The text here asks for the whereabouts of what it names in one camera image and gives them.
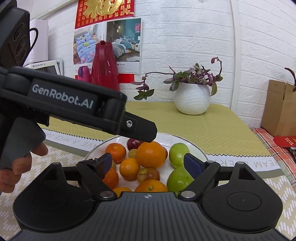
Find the person left hand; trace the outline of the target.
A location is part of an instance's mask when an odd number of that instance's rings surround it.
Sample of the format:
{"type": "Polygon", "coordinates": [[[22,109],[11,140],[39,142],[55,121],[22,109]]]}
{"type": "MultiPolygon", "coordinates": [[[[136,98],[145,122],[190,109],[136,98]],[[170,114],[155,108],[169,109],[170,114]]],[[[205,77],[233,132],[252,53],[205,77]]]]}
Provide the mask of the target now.
{"type": "Polygon", "coordinates": [[[12,193],[15,185],[21,179],[23,173],[30,171],[32,166],[32,155],[45,156],[48,154],[48,148],[44,143],[40,143],[31,152],[22,158],[17,158],[12,163],[12,169],[2,169],[0,173],[1,192],[12,193]]]}

